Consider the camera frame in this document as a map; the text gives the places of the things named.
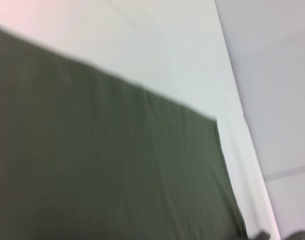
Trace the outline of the dark green t-shirt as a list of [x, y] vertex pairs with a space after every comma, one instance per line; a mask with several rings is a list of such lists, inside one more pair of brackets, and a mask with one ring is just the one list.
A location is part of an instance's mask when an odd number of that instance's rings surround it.
[[0, 30], [0, 240], [232, 240], [217, 123]]

